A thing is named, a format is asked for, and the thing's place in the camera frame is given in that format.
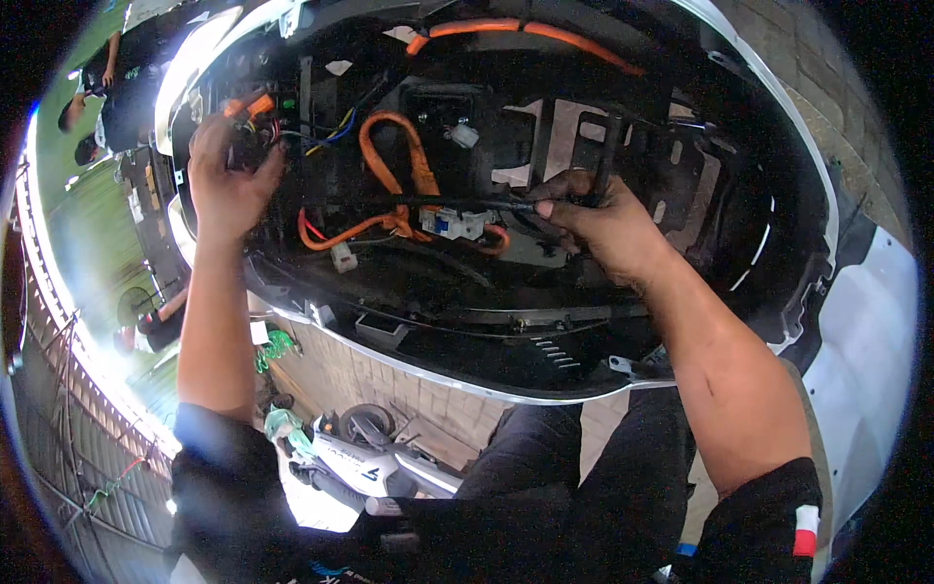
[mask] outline hand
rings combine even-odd
[[[590,252],[618,285],[643,288],[666,262],[677,255],[652,222],[642,203],[622,178],[613,175],[600,208],[578,207],[549,199],[583,196],[590,190],[593,173],[566,170],[532,189],[539,199],[535,211],[566,233],[587,241]],[[572,243],[565,240],[565,247]]]
[[[233,122],[209,116],[191,137],[188,177],[198,216],[198,243],[237,244],[260,220],[285,168],[281,144],[272,148],[255,173],[228,170]]]
[[[110,87],[114,82],[114,68],[113,65],[108,65],[107,69],[104,70],[104,75],[101,76],[101,83],[104,83],[104,87]]]

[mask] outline black pants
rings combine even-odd
[[[566,496],[580,510],[572,513],[571,529],[583,546],[592,539],[594,549],[602,548],[637,531],[640,555],[666,562],[684,527],[695,453],[677,389],[632,391],[629,411],[583,483],[581,409],[514,406],[503,412],[457,497]]]

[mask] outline yellow wire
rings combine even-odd
[[[350,120],[350,114],[352,114],[352,113],[353,113],[353,107],[347,111],[347,114],[344,116],[344,119],[341,120],[341,123],[337,126],[337,129],[334,130],[333,132],[331,132],[331,133],[328,135],[328,137],[327,137],[327,138],[324,138],[324,139],[327,140],[328,138],[333,138],[333,137],[335,137],[335,136],[337,135],[338,132],[340,132],[341,130],[343,130],[343,129],[344,129],[344,126],[346,126],[346,125],[347,125],[347,122]],[[309,150],[308,152],[306,152],[304,155],[305,155],[305,156],[311,156],[311,154],[312,154],[313,152],[318,151],[318,149],[320,149],[322,146],[324,146],[324,145],[323,145],[323,144],[318,144],[317,146],[313,146],[313,147],[311,148],[311,150]]]

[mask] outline white electric scooter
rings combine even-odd
[[[294,454],[289,469],[358,511],[369,497],[453,497],[462,482],[457,472],[411,446],[414,436],[396,442],[395,425],[392,414],[374,404],[353,406],[341,417],[322,415],[303,428],[314,458]]]

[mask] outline leg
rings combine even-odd
[[[603,527],[637,522],[659,551],[674,551],[687,512],[694,436],[677,388],[635,390],[630,409],[584,480],[577,500],[593,505]]]
[[[476,499],[580,483],[581,406],[513,406],[467,474],[457,497]]]

